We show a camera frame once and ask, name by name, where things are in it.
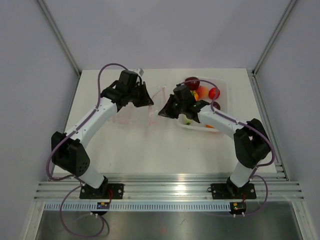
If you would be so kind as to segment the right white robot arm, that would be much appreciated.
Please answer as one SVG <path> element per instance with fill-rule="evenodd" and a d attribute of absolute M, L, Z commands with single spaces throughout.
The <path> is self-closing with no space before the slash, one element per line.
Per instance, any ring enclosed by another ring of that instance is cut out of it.
<path fill-rule="evenodd" d="M 158 115 L 169 119 L 178 119 L 180 115 L 184 115 L 189 120 L 216 128 L 234 141 L 238 163 L 226 181 L 227 193 L 232 198 L 239 198 L 245 192 L 245 185 L 253 177 L 253 172 L 272 150 L 258 119 L 254 118 L 246 123 L 238 121 L 215 109 L 213 103 L 197 101 L 184 84 L 178 84 L 174 88 Z"/>

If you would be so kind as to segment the orange carrot with green top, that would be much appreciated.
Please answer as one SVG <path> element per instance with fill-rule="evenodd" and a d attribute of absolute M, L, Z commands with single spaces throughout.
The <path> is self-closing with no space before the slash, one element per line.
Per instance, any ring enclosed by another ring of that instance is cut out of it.
<path fill-rule="evenodd" d="M 206 124 L 205 126 L 206 126 L 206 128 L 209 128 L 209 129 L 216 129 L 215 127 L 208 125 L 208 124 Z"/>

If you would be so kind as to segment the white radish with leaves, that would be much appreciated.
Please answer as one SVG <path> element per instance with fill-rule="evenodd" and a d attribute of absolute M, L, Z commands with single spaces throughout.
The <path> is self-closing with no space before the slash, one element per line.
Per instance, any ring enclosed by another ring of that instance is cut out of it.
<path fill-rule="evenodd" d="M 186 115 L 183 116 L 183 124 L 190 126 L 193 123 L 192 119 L 189 119 Z"/>

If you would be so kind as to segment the clear zip top bag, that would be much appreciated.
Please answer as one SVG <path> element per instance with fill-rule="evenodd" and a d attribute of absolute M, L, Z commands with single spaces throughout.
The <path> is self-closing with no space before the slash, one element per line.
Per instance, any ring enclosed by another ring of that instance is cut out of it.
<path fill-rule="evenodd" d="M 123 107 L 111 122 L 118 125 L 130 125 L 135 127 L 149 127 L 159 120 L 158 113 L 166 103 L 166 86 L 158 85 L 148 90 L 153 105 L 135 107 L 132 102 Z"/>

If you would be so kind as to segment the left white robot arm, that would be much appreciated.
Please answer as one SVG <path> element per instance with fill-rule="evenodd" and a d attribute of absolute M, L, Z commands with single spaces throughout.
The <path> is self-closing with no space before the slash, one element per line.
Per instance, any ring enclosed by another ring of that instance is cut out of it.
<path fill-rule="evenodd" d="M 90 186 L 97 199 L 108 194 L 108 179 L 92 165 L 86 148 L 98 130 L 128 103 L 136 108 L 154 105 L 139 73 L 123 70 L 105 89 L 98 89 L 96 105 L 73 127 L 51 137 L 49 161 Z"/>

